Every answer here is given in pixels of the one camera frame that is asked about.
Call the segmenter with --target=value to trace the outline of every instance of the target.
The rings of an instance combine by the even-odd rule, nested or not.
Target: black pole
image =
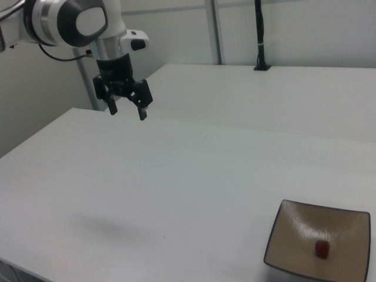
[[[258,44],[258,57],[254,70],[267,71],[271,66],[265,62],[264,51],[264,18],[261,10],[261,0],[254,0],[254,7],[256,9],[256,25],[257,25],[257,44]]]

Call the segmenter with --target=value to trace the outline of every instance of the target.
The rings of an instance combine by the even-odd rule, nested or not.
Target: square bowl
[[[327,258],[315,250],[327,241]],[[283,200],[271,229],[264,262],[271,267],[327,282],[364,282],[370,262],[371,217]]]

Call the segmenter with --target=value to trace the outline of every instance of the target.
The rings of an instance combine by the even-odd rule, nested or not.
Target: red object
[[[326,259],[329,254],[329,242],[328,241],[317,241],[315,245],[315,250],[317,256],[321,257],[322,259]]]

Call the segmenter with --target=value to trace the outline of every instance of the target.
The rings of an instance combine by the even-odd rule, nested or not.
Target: white wall
[[[207,17],[209,4],[208,0],[122,0],[127,28],[143,30],[150,38],[150,48],[131,57],[136,80],[147,78],[167,63],[216,63],[213,21]],[[92,84],[99,73],[96,62],[85,61],[85,67]]]
[[[267,62],[376,67],[376,0],[265,0]],[[254,65],[254,1],[218,0],[224,61]]]
[[[76,62],[53,61],[31,43],[0,53],[0,85],[0,157],[70,108],[92,108]]]

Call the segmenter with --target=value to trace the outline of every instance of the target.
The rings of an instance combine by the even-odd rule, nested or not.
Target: white table
[[[149,117],[376,142],[376,69],[166,65]],[[119,114],[137,115],[121,98]]]
[[[263,263],[281,200],[375,234],[375,171],[373,143],[73,109],[0,159],[0,258],[53,282],[306,281]]]

